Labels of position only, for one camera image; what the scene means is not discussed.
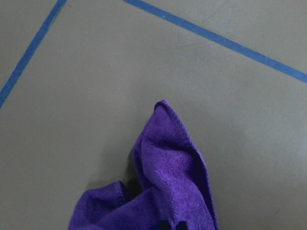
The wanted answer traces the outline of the purple microfibre cloth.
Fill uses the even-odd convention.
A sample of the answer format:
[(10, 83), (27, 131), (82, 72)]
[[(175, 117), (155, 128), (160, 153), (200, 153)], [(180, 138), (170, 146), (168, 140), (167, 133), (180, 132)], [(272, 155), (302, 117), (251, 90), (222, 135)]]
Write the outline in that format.
[(141, 193), (121, 182), (86, 191), (70, 230), (216, 230), (204, 160), (167, 101), (158, 102), (133, 147)]

